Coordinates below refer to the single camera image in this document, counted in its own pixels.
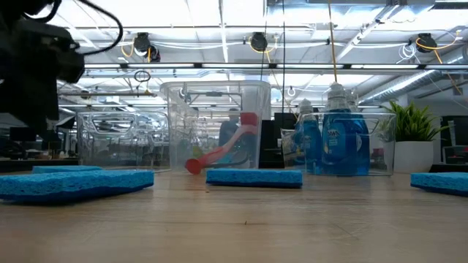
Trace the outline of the person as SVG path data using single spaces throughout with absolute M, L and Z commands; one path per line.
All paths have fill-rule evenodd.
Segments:
M 228 121 L 223 121 L 219 130 L 219 146 L 226 144 L 231 137 L 235 134 L 238 128 L 239 114 L 238 109 L 230 108 L 230 114 Z

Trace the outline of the green plant in white pot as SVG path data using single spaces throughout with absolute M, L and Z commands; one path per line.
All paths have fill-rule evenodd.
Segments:
M 390 101 L 386 107 L 393 117 L 382 122 L 381 138 L 394 144 L 393 171 L 397 173 L 428 172 L 434 160 L 433 141 L 448 126 L 436 127 L 437 119 L 429 107 L 420 109 L 413 103 L 401 106 Z

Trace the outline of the black perforated equipment case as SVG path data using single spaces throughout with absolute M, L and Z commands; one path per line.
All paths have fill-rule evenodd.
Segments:
M 281 139 L 281 129 L 294 129 L 297 118 L 294 113 L 274 113 L 273 120 L 262 120 L 260 138 L 260 169 L 283 169 L 284 158 Z

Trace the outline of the black monitor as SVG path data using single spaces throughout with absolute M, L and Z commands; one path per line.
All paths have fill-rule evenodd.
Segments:
M 16 142 L 33 142 L 37 133 L 29 127 L 10 127 L 9 138 Z

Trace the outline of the tall clear plastic tub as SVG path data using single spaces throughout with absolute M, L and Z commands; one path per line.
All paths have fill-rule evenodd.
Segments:
M 186 103 L 179 90 L 188 88 L 192 101 Z M 161 92 L 167 99 L 169 118 L 169 154 L 171 169 L 186 170 L 185 163 L 194 159 L 192 147 L 198 145 L 204 155 L 219 147 L 219 130 L 228 121 L 230 108 L 256 113 L 259 117 L 256 135 L 245 134 L 228 153 L 242 153 L 244 159 L 233 164 L 215 164 L 204 168 L 256 168 L 259 165 L 262 120 L 271 116 L 271 86 L 259 80 L 192 81 L 165 83 Z

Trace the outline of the black equipment rack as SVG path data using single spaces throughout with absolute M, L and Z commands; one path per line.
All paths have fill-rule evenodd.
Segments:
M 444 164 L 468 164 L 468 116 L 442 116 L 441 160 Z

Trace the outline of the blue rectangular sponge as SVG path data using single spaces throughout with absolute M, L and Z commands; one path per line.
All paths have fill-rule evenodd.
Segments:
M 301 188 L 303 175 L 296 169 L 210 169 L 205 182 L 213 186 Z
M 468 172 L 412 173 L 410 185 L 434 193 L 468 197 Z
M 151 187 L 151 170 L 90 170 L 0 176 L 0 199 L 12 202 L 74 202 Z

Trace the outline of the black tilted screen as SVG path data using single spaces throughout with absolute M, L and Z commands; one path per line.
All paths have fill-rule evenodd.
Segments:
M 75 122 L 76 122 L 76 117 L 73 115 L 73 116 L 69 116 L 69 117 L 66 117 L 64 119 L 62 119 L 61 121 L 59 121 L 57 124 L 56 124 L 56 128 L 60 128 L 60 129 L 72 129 L 73 126 L 75 125 Z

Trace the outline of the red and white dish brush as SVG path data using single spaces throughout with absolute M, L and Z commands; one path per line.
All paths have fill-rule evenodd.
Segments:
M 231 148 L 237 143 L 245 134 L 256 135 L 258 132 L 259 117 L 256 113 L 240 112 L 241 125 L 236 130 L 234 135 L 222 146 L 219 146 L 211 152 L 201 156 L 198 159 L 188 159 L 185 163 L 185 168 L 193 175 L 200 174 L 200 172 L 216 161 L 225 157 Z

